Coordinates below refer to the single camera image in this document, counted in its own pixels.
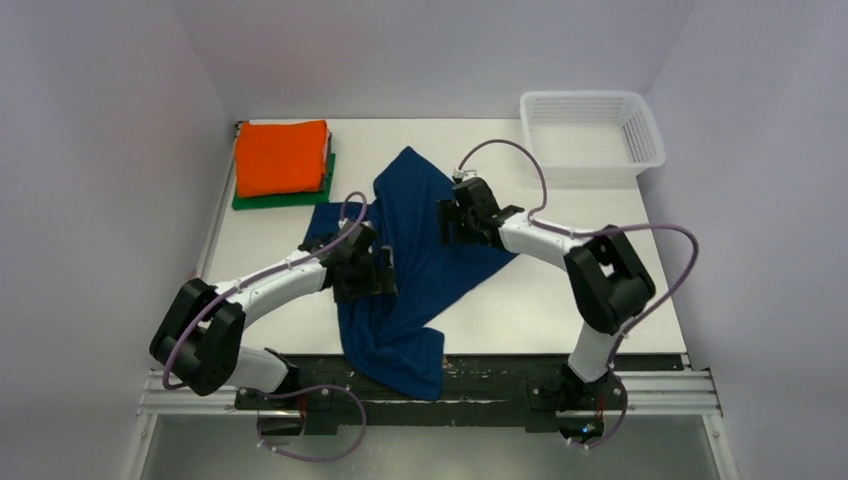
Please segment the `blue t shirt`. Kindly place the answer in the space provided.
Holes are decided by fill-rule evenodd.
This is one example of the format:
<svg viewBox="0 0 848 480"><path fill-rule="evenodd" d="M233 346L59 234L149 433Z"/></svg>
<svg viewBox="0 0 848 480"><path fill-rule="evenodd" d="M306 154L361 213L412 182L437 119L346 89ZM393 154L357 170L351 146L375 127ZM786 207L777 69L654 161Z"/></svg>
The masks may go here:
<svg viewBox="0 0 848 480"><path fill-rule="evenodd" d="M345 358L361 373L416 400L439 399L445 336L429 322L513 260L477 244L440 241L437 204L453 183L405 147L375 178L366 218L392 249L397 294L337 306Z"/></svg>

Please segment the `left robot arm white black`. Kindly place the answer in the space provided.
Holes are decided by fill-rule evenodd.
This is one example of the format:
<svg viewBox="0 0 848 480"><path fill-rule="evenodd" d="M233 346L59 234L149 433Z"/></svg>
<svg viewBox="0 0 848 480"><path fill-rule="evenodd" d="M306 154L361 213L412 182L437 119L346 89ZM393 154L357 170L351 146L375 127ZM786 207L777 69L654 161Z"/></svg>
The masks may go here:
<svg viewBox="0 0 848 480"><path fill-rule="evenodd" d="M247 328L301 297L329 290L337 303L394 294L393 249L364 221L304 241L281 261L230 281L185 282L154 334L149 353L199 396L223 386L259 391L272 408L297 399L299 369L279 352L243 345Z"/></svg>

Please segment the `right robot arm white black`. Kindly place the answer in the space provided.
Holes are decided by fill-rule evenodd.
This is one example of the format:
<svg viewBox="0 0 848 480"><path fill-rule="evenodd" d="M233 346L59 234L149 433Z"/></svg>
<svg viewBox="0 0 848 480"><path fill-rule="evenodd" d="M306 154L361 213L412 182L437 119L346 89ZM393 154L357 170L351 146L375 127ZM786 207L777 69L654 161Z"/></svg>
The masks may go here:
<svg viewBox="0 0 848 480"><path fill-rule="evenodd" d="M515 205L500 207L481 178L452 187L453 197L437 202L441 242L479 244L525 255L566 272L583 319L568 357L571 373L561 381L564 399L584 407L601 391L600 379L625 323L642 313L655 283L622 227L569 230L545 223Z"/></svg>

